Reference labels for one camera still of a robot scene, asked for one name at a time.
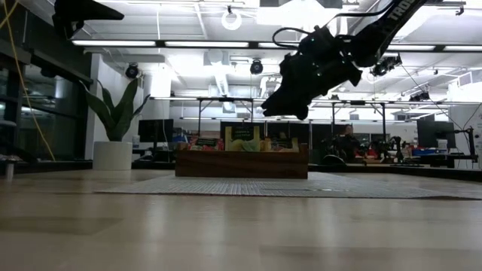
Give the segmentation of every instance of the wooden crate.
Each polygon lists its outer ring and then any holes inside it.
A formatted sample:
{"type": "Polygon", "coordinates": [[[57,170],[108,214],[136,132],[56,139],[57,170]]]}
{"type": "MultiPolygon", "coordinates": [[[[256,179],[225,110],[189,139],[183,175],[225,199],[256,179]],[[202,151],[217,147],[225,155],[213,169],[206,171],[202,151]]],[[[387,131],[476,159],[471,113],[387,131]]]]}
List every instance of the wooden crate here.
{"type": "Polygon", "coordinates": [[[299,153],[241,151],[178,151],[178,177],[308,178],[308,151],[299,153]]]}

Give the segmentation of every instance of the potted plant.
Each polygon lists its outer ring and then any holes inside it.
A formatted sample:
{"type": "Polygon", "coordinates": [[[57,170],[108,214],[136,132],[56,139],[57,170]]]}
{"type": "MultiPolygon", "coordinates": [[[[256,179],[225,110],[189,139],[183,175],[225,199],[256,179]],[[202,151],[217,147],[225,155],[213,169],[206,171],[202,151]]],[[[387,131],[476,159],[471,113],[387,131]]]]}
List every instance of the potted plant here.
{"type": "Polygon", "coordinates": [[[150,95],[144,98],[141,106],[134,111],[134,98],[137,94],[138,79],[128,85],[119,103],[114,106],[111,93],[102,88],[102,99],[93,95],[84,85],[87,104],[96,112],[104,124],[109,142],[94,142],[93,169],[95,170],[129,170],[132,167],[132,143],[122,142],[122,138],[130,128],[132,119],[141,113],[150,95]]]}

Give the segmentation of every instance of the white planter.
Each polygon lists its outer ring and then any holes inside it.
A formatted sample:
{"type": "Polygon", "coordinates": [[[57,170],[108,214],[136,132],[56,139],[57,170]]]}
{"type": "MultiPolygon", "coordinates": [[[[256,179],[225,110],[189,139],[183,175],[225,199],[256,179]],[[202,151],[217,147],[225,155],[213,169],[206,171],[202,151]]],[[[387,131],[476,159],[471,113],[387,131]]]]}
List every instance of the white planter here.
{"type": "Polygon", "coordinates": [[[94,170],[131,170],[133,144],[130,142],[94,142],[94,170]]]}

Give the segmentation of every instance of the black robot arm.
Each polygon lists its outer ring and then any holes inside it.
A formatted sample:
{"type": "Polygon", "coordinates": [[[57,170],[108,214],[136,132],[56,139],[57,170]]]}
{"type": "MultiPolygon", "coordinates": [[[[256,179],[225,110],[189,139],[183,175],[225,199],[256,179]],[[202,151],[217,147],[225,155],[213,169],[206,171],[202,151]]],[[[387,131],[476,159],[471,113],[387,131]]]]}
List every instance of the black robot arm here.
{"type": "Polygon", "coordinates": [[[300,41],[295,55],[287,54],[279,64],[281,87],[261,105],[265,116],[295,115],[304,120],[308,105],[328,91],[350,81],[356,86],[362,71],[376,65],[390,42],[404,24],[428,0],[393,0],[384,9],[372,14],[338,14],[336,17],[369,17],[383,14],[357,35],[333,36],[327,26],[300,41]]]}

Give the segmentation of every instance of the snack package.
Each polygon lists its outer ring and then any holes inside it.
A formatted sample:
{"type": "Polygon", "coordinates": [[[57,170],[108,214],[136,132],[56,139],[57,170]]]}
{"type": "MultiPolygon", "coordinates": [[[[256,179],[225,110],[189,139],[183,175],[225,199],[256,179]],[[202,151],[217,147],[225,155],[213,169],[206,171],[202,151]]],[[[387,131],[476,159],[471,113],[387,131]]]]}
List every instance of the snack package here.
{"type": "Polygon", "coordinates": [[[226,127],[226,151],[260,151],[259,126],[226,127]]]}
{"type": "Polygon", "coordinates": [[[265,139],[264,151],[272,152],[299,152],[298,138],[292,139],[265,139]]]}
{"type": "Polygon", "coordinates": [[[222,151],[224,144],[222,139],[192,138],[189,143],[189,151],[222,151]]]}

